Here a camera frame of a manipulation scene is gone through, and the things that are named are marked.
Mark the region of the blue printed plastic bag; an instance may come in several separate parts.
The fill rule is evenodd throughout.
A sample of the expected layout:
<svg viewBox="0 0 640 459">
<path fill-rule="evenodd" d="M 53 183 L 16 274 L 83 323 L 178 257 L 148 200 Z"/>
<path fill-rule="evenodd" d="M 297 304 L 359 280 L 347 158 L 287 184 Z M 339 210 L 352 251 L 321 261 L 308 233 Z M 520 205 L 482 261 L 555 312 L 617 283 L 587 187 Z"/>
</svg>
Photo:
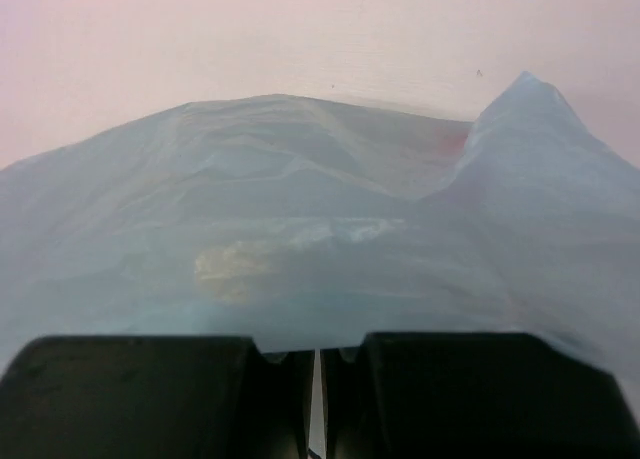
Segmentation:
<svg viewBox="0 0 640 459">
<path fill-rule="evenodd" d="M 639 171 L 521 75 L 472 123 L 187 103 L 1 173 L 1 359 L 45 334 L 522 331 L 639 376 Z"/>
</svg>

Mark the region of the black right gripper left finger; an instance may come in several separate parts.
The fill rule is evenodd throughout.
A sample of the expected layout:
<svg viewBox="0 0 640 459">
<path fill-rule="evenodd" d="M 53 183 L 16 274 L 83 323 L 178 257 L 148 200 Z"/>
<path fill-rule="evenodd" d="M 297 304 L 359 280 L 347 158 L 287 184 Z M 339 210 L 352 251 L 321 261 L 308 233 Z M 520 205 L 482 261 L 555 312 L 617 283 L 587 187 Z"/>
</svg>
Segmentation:
<svg viewBox="0 0 640 459">
<path fill-rule="evenodd" d="M 303 458 L 313 355 L 237 337 L 48 336 L 1 380 L 5 458 Z"/>
</svg>

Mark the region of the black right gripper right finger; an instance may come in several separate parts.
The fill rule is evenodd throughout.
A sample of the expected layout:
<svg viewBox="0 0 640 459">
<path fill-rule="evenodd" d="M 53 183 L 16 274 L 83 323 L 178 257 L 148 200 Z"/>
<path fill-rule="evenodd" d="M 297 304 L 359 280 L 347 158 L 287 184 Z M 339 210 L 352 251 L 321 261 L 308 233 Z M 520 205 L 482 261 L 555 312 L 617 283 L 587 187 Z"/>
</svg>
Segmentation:
<svg viewBox="0 0 640 459">
<path fill-rule="evenodd" d="M 325 349 L 330 458 L 635 458 L 608 373 L 520 333 L 375 333 Z"/>
</svg>

